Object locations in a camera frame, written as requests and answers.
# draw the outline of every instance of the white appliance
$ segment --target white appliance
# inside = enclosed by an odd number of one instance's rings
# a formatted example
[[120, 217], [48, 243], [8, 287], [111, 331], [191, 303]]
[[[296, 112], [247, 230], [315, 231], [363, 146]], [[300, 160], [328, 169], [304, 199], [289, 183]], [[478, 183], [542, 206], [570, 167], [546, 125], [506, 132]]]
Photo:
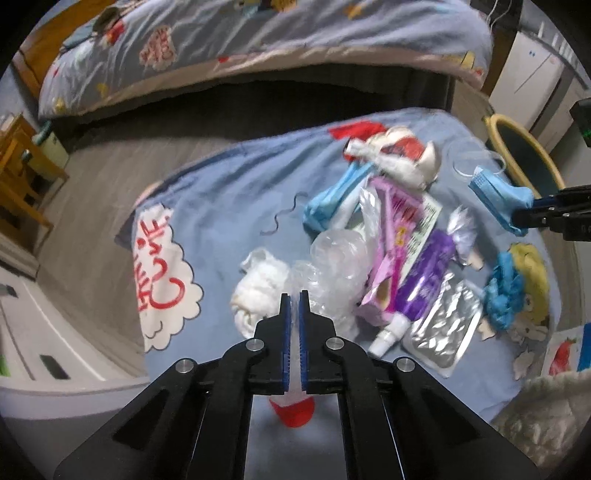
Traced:
[[529, 130], [550, 98], [563, 69], [560, 58], [519, 32], [490, 103], [496, 113], [512, 118]]

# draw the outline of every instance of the foil packet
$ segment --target foil packet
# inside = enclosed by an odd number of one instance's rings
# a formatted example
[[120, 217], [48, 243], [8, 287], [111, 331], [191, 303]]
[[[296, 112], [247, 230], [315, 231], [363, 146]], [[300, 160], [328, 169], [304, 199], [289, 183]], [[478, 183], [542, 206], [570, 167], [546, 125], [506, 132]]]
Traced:
[[482, 302], [476, 291], [472, 283], [448, 270], [433, 307], [404, 336], [404, 349], [448, 378], [482, 317]]

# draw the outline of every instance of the cartoon print blanket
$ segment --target cartoon print blanket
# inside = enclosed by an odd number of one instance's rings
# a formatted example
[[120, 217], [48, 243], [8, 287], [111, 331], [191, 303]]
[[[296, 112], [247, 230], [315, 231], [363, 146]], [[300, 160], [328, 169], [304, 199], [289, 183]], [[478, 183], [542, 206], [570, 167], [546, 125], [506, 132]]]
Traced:
[[147, 0], [102, 36], [80, 29], [43, 82], [42, 118], [322, 63], [409, 65], [480, 89], [492, 55], [486, 23], [462, 0]]
[[[138, 310], [151, 378], [179, 358], [206, 362], [243, 341], [229, 304], [243, 276], [240, 262], [257, 247], [288, 264], [309, 258], [311, 239], [302, 225], [301, 203], [293, 212], [278, 217], [275, 234], [261, 232], [274, 229], [275, 214], [289, 210], [296, 193], [313, 197], [338, 181], [349, 165], [343, 158], [348, 136], [340, 133], [349, 130], [359, 135], [356, 126], [361, 120], [365, 122], [362, 126], [409, 127], [423, 144], [433, 141], [444, 152], [447, 142], [471, 137], [458, 120], [441, 111], [378, 113], [237, 144], [183, 168], [140, 203], [130, 219], [132, 228], [126, 241], [134, 256]], [[459, 204], [474, 213], [476, 245], [485, 266], [480, 271], [466, 268], [465, 274], [479, 287], [485, 285], [497, 253], [512, 246], [523, 250], [524, 258], [535, 253], [545, 263], [548, 290], [544, 298], [549, 303], [542, 301], [536, 306], [533, 302], [538, 296], [531, 295], [524, 314], [534, 323], [555, 324], [560, 317], [560, 295], [540, 234], [530, 231], [517, 239], [503, 230], [467, 183], [456, 177], [451, 158], [444, 156], [430, 194], [443, 206], [440, 228], [445, 228], [449, 214]], [[516, 247], [518, 242], [523, 247]], [[539, 272], [534, 264], [527, 263], [532, 272]], [[367, 348], [375, 335], [374, 327], [362, 326], [357, 341]], [[544, 348], [544, 342], [529, 338], [515, 343], [506, 333], [484, 342], [475, 336], [450, 378], [431, 373], [490, 421], [519, 391], [521, 381], [514, 380], [514, 359], [526, 349], [543, 355]], [[395, 348], [384, 359], [392, 361], [402, 353]], [[291, 429], [282, 423], [269, 399], [255, 397], [245, 478], [346, 478], [336, 398], [314, 398], [314, 404], [311, 420]]]

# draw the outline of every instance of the mattress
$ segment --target mattress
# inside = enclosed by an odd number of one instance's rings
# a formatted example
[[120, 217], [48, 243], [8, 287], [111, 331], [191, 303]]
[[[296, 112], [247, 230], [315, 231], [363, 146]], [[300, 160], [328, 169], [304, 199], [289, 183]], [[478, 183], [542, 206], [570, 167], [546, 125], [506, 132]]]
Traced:
[[147, 0], [67, 44], [43, 82], [42, 118], [321, 64], [406, 65], [480, 88], [492, 55], [486, 23], [460, 0]]

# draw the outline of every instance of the red cloth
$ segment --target red cloth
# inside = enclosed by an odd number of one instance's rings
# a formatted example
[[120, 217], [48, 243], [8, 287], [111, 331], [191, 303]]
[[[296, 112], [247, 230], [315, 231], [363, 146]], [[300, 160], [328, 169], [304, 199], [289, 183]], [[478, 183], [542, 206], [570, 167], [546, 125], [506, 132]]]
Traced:
[[329, 128], [330, 134], [336, 140], [343, 138], [360, 138], [364, 142], [373, 135], [384, 133], [387, 130], [385, 126], [369, 120], [361, 120], [354, 124], [341, 125], [339, 127]]

